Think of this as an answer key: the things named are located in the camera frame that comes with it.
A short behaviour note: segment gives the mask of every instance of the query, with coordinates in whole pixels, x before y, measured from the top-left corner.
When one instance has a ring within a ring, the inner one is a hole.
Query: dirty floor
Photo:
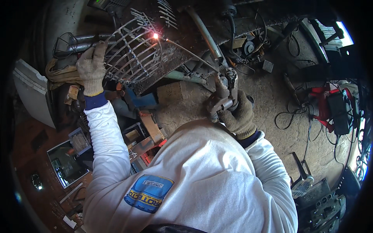
[[[293,180],[297,180],[300,175],[291,152],[295,151],[299,160],[303,160],[309,128],[308,113],[295,115],[292,124],[286,130],[278,129],[275,126],[274,119],[278,113],[286,111],[287,104],[291,100],[291,95],[283,82],[283,72],[285,70],[288,72],[297,70],[296,66],[305,67],[312,65],[310,62],[297,61],[299,59],[318,62],[303,34],[299,31],[295,32],[294,36],[297,38],[301,48],[301,53],[298,57],[290,55],[287,48],[288,40],[285,40],[274,53],[264,56],[265,59],[274,63],[272,73],[267,73],[256,68],[257,72],[254,75],[244,75],[238,72],[238,76],[239,89],[245,91],[247,95],[251,95],[255,99],[253,109],[255,124],[259,130],[266,134],[266,139],[272,143],[275,152],[282,159],[289,175]],[[292,54],[297,54],[296,49],[297,47],[292,41],[290,43]],[[250,72],[246,67],[239,68],[245,73]],[[182,97],[175,98],[176,100],[163,105],[157,111],[158,123],[164,127],[168,135],[171,135],[184,123],[206,118],[203,102],[210,94],[208,90],[199,84],[184,82],[182,84]],[[291,103],[289,110],[293,111],[296,107]],[[280,128],[286,127],[290,119],[291,115],[289,114],[280,115],[277,119],[278,126]],[[315,139],[320,129],[321,124],[319,122],[312,122],[310,131],[311,140]],[[336,137],[333,133],[328,133],[328,137],[331,142],[335,142]],[[327,140],[325,128],[320,132],[315,141],[308,143],[305,159],[315,179],[314,183],[327,177],[329,185],[332,187],[339,178],[342,171],[342,164],[335,161],[333,150],[334,145]],[[336,148],[337,160],[346,164],[349,150],[350,142],[346,136],[342,136]]]

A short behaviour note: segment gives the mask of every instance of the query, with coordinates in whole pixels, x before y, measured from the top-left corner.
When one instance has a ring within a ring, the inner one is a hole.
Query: work glove
[[[104,55],[107,42],[100,41],[96,47],[85,51],[76,62],[80,78],[84,83],[84,95],[95,96],[102,92],[102,80],[105,77]]]
[[[236,134],[236,139],[243,140],[253,135],[257,129],[253,123],[253,106],[246,98],[242,90],[238,90],[237,94],[238,106],[236,110],[220,110],[218,115],[220,120],[224,122],[225,127]]]

